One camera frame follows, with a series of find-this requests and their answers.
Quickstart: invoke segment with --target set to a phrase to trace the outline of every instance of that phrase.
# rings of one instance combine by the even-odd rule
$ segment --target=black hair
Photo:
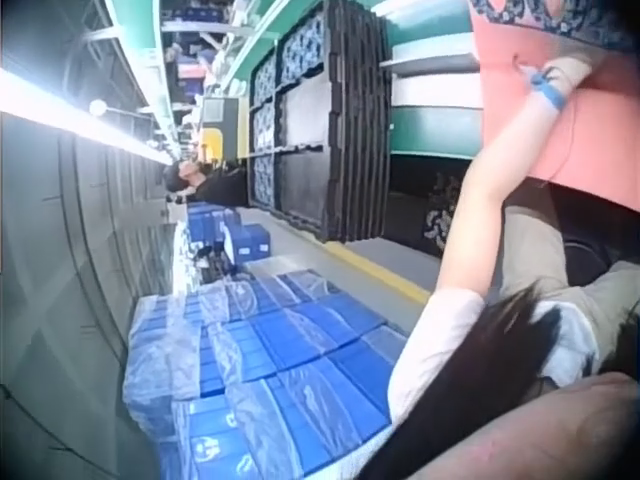
[[[189,182],[180,178],[180,163],[181,162],[172,163],[164,169],[164,186],[171,193],[181,192],[189,187]]]
[[[358,475],[404,480],[503,414],[521,405],[558,340],[560,312],[533,322],[539,297],[529,288],[487,306],[460,347],[422,393],[405,420]],[[599,374],[622,372],[638,380],[638,321],[631,314]],[[592,373],[592,359],[584,375]],[[637,471],[638,432],[611,471]],[[605,478],[627,478],[607,476]]]

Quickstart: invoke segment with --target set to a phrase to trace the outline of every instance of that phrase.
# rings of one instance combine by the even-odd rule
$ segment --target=white sleeve
[[[471,290],[436,291],[424,307],[389,381],[393,423],[401,420],[460,346],[485,302]]]

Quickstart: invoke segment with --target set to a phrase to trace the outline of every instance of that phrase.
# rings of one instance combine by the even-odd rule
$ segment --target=gray wall
[[[63,88],[90,3],[3,2],[3,68],[82,108],[104,98],[133,110],[140,96],[111,42],[97,58],[79,52]],[[108,120],[141,138],[151,128]],[[122,219],[159,216],[158,166],[8,115],[2,140],[3,468],[10,478],[155,479],[121,383],[137,298],[169,289],[173,228]]]

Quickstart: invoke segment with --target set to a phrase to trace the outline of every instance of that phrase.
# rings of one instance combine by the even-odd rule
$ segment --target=stacked pallets
[[[321,241],[380,236],[389,184],[390,56],[384,20],[324,0],[251,79],[249,191]]]

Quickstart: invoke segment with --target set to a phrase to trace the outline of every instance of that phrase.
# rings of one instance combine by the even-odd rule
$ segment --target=black shirt
[[[203,168],[203,173],[207,179],[196,188],[198,200],[228,208],[249,206],[246,168]]]

